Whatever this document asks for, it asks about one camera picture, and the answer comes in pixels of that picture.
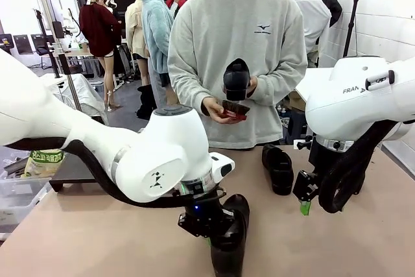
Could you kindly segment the person's right hand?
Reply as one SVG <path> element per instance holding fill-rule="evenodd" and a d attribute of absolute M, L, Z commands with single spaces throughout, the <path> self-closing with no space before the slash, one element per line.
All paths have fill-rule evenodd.
<path fill-rule="evenodd" d="M 202 100 L 203 107 L 207 110 L 208 115 L 212 120 L 220 124 L 236 124 L 241 122 L 241 120 L 227 116 L 224 113 L 224 108 L 217 102 L 214 97 L 205 97 Z"/>

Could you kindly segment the person's left hand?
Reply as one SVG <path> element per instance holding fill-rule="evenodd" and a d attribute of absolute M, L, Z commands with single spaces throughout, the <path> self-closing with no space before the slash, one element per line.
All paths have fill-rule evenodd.
<path fill-rule="evenodd" d="M 252 76 L 250 77 L 250 82 L 246 91 L 246 97 L 249 98 L 252 96 L 253 92 L 257 88 L 257 77 Z"/>

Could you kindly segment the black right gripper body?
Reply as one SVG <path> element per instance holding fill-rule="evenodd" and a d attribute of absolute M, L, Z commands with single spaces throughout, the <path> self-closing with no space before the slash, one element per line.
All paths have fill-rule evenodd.
<path fill-rule="evenodd" d="M 326 175 L 325 154 L 322 151 L 298 152 L 294 157 L 293 169 L 296 171 L 292 192 L 300 202 L 312 201 L 320 191 Z"/>

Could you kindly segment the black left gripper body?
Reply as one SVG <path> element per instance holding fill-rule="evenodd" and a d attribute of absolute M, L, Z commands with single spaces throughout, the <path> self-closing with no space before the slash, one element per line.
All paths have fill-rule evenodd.
<path fill-rule="evenodd" d="M 178 219 L 178 226 L 195 237 L 224 235 L 232 224 L 233 212 L 226 210 L 215 194 L 186 206 Z"/>

